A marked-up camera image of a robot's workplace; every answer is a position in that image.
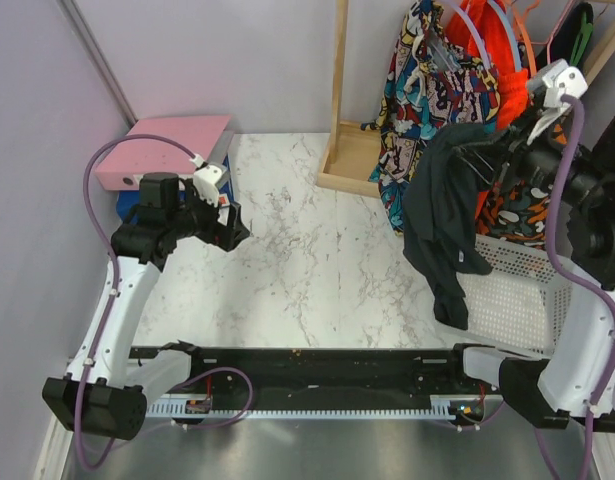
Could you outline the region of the orange hanger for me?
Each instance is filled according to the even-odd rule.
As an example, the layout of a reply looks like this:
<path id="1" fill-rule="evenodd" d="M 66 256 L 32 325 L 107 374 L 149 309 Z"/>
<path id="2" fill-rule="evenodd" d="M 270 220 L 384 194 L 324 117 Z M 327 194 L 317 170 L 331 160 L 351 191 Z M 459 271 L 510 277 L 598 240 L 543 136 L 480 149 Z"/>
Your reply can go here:
<path id="1" fill-rule="evenodd" d="M 527 18 L 529 12 L 539 5 L 539 1 L 535 1 L 532 5 L 526 8 L 524 13 L 521 13 L 516 7 L 515 1 L 506 1 L 506 5 L 510 8 L 512 16 L 514 18 L 515 26 L 514 32 L 516 36 L 522 40 L 525 51 L 525 59 L 527 67 L 531 76 L 535 75 L 538 71 L 535 60 L 535 53 L 533 49 L 533 43 L 531 41 L 528 29 Z"/>

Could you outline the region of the dark navy shorts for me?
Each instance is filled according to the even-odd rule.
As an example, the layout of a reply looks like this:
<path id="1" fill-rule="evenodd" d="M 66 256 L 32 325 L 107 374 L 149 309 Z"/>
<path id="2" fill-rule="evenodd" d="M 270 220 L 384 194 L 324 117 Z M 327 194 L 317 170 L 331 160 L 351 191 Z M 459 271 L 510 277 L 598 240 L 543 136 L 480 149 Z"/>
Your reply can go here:
<path id="1" fill-rule="evenodd" d="M 492 272 L 475 242 L 477 198 L 491 188 L 495 162 L 469 163 L 457 149 L 493 138 L 482 124 L 443 127 L 423 150 L 403 194 L 403 254 L 432 291 L 435 319 L 460 330 L 468 328 L 469 311 L 457 275 Z"/>

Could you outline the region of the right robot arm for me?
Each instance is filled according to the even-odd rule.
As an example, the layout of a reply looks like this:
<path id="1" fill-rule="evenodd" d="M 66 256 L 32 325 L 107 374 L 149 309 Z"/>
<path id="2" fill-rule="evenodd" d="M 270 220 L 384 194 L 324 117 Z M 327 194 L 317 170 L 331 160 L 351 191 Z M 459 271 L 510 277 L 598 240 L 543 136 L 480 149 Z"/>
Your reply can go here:
<path id="1" fill-rule="evenodd" d="M 570 421 L 615 433 L 615 116 L 591 152 L 579 152 L 563 192 L 569 257 L 481 236 L 486 276 L 460 281 L 469 310 L 462 359 L 445 368 L 454 392 L 480 381 L 531 425 Z"/>

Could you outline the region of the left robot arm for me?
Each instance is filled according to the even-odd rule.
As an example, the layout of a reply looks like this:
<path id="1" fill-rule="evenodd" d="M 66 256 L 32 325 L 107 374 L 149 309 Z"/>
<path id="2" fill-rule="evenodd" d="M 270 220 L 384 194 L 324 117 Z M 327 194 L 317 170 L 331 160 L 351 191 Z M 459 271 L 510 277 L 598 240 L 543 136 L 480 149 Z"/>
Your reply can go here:
<path id="1" fill-rule="evenodd" d="M 207 371 L 191 360 L 191 344 L 168 344 L 134 372 L 128 358 L 146 301 L 178 242 L 196 238 L 230 252 L 248 237 L 239 204 L 221 197 L 228 179 L 225 168 L 208 164 L 189 178 L 149 173 L 140 180 L 137 203 L 111 236 L 105 285 L 80 349 L 65 374 L 43 386 L 43 400 L 66 429 L 131 440 L 148 407 L 175 385 L 185 393 L 205 385 Z"/>

